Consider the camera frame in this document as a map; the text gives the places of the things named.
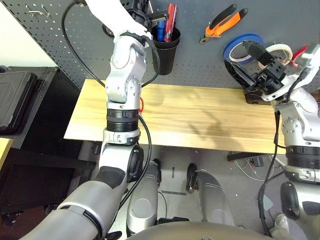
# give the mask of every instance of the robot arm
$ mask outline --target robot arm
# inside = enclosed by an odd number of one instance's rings
[[[258,43],[247,41],[244,46],[266,68],[250,77],[234,62],[224,60],[225,66],[245,91],[261,91],[262,99],[271,101],[274,110],[281,113],[287,157],[284,173],[290,180],[281,186],[282,211],[297,221],[310,240],[318,240],[320,118],[316,100],[302,86],[310,83],[319,70],[320,45],[310,46],[302,55],[304,68],[300,75],[286,75],[285,67]]]
[[[138,180],[143,171],[138,111],[146,71],[146,45],[139,36],[151,39],[147,30],[151,22],[144,11],[148,1],[132,1],[137,7],[135,19],[119,0],[87,0],[87,4],[115,36],[111,71],[105,85],[107,126],[103,131],[99,173],[94,180],[79,186],[24,240],[104,239],[128,184]],[[143,18],[147,19],[143,21],[146,25],[137,22]]]

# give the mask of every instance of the tape roll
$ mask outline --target tape roll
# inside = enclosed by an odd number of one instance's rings
[[[235,39],[233,39],[231,42],[229,42],[225,46],[224,51],[223,51],[223,59],[229,59],[229,60],[236,62],[240,65],[251,62],[253,60],[253,57],[250,55],[242,57],[242,58],[234,58],[231,56],[231,53],[234,51],[234,49],[236,47],[238,47],[239,45],[241,45],[243,43],[243,41],[253,41],[253,42],[259,43],[262,46],[264,45],[263,39],[257,34],[246,33],[246,34],[237,36]]]
[[[292,53],[291,47],[289,47],[286,44],[271,45],[271,46],[268,46],[265,50],[267,50],[269,53],[272,53],[272,52],[275,52],[275,51],[284,51],[284,52],[286,52],[286,58],[281,61],[282,65],[284,65],[284,66],[287,65],[288,63],[290,63],[291,59],[293,57],[293,53]],[[262,65],[262,63],[260,63],[260,62],[258,62],[258,66],[261,69],[265,68],[265,66]]]

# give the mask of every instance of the gray floor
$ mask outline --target gray floor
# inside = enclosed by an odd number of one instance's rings
[[[257,207],[257,194],[261,181],[256,181],[245,176],[235,163],[228,163],[226,151],[195,149],[183,147],[153,146],[152,159],[158,158],[161,162],[162,182],[159,191],[172,191],[185,193],[186,172],[190,163],[195,163],[198,169],[205,169],[216,177],[221,184],[231,206],[231,211],[235,224],[244,226],[246,229],[262,233],[262,225],[259,219]],[[265,176],[270,160],[264,159],[265,167],[257,167],[256,173],[259,176]],[[280,172],[276,165],[274,174]],[[252,176],[252,170],[249,166],[243,169]],[[268,226],[273,226],[272,218],[281,213],[280,186],[287,179],[284,175],[276,178],[268,184],[265,194],[270,198],[273,206],[266,212],[266,222]],[[199,195],[197,192],[187,195],[165,194],[167,201],[167,217],[184,217],[190,221],[201,221]],[[126,214],[128,203],[119,210],[116,220],[110,230],[122,231],[121,239],[126,239]],[[158,218],[165,216],[165,205],[162,197],[158,200]],[[304,233],[293,221],[289,221],[290,232],[295,240],[306,239]]]

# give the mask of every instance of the blue tape roll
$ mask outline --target blue tape roll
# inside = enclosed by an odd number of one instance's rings
[[[259,43],[260,45],[264,45],[264,41],[262,40],[262,38],[257,35],[257,34],[254,34],[254,33],[246,33],[246,34],[243,34],[243,35],[240,35],[240,36],[237,36],[235,39],[233,39],[231,42],[229,42],[225,48],[224,48],[224,51],[223,51],[223,59],[229,59],[229,60],[232,60],[230,59],[230,53],[231,51],[236,47],[238,46],[239,44],[241,44],[243,41],[253,41],[253,42],[257,42]],[[238,64],[242,65],[242,64],[247,64],[249,62],[251,62],[253,60],[253,57],[250,56],[250,57],[243,57],[241,58],[243,60],[241,61],[237,61]]]

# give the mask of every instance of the white wall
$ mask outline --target white wall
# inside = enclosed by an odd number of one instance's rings
[[[0,65],[20,67],[55,67],[18,21],[0,3]]]

